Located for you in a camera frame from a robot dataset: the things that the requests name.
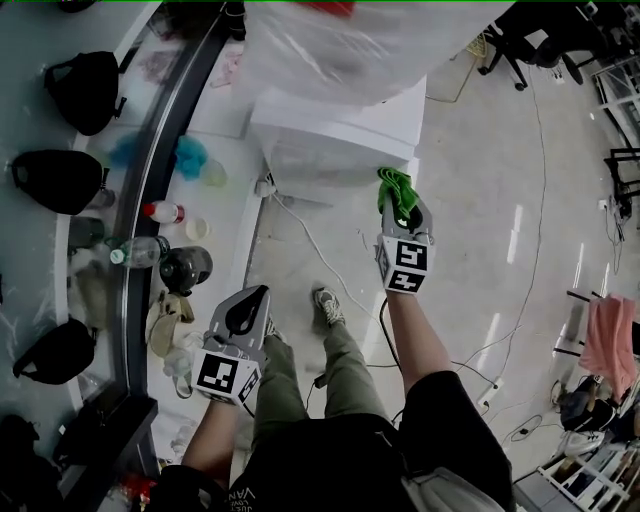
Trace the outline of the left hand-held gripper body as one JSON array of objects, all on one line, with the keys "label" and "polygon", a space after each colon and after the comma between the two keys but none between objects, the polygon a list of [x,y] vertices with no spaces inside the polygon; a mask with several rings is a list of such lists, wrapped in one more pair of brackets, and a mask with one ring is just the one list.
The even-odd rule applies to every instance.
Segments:
[{"label": "left hand-held gripper body", "polygon": [[245,405],[262,377],[264,339],[208,335],[196,352],[191,387],[211,400]]}]

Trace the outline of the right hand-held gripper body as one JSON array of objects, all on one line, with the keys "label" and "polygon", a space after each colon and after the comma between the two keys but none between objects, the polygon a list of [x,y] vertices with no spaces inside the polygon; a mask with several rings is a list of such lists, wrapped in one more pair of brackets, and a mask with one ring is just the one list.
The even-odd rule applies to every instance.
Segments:
[{"label": "right hand-held gripper body", "polygon": [[381,233],[375,260],[384,289],[416,295],[430,272],[434,250],[428,232],[400,237]]}]

